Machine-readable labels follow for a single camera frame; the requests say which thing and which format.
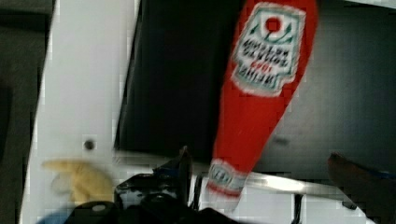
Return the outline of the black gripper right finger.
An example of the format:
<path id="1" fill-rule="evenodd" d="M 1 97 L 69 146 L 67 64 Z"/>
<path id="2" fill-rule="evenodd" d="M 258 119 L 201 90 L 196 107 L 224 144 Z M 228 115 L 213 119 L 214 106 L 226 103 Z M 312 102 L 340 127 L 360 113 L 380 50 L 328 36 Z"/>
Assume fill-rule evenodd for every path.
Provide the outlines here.
<path id="1" fill-rule="evenodd" d="M 395 175 L 379 172 L 332 153 L 328 175 L 350 201 L 375 224 L 395 224 Z"/>

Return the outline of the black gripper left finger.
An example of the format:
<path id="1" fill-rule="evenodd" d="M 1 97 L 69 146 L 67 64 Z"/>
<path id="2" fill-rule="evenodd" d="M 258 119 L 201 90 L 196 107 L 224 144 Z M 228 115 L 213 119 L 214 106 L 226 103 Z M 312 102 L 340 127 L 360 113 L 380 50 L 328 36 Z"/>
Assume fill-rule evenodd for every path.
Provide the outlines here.
<path id="1" fill-rule="evenodd" d="M 186 205 L 190 197 L 192 157 L 187 146 L 179 154 L 154 168 L 150 174 L 137 174 L 118 184 L 114 201 L 120 209 L 138 206 L 150 194 L 163 193 Z"/>

